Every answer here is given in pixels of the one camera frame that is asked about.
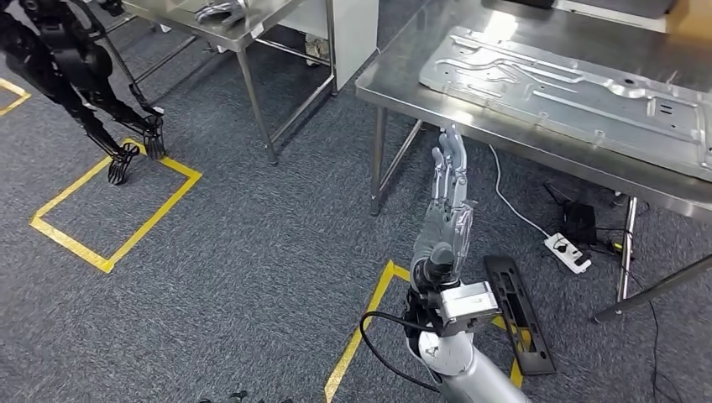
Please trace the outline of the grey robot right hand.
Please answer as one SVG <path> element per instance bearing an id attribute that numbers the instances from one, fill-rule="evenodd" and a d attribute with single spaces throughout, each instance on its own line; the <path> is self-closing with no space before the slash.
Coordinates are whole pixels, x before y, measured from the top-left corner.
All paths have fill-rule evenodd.
<path id="1" fill-rule="evenodd" d="M 473 222 L 463 137 L 451 124 L 441 130 L 438 142 L 432 149 L 432 197 L 410 265 L 411 286 L 421 294 L 459 282 Z"/>

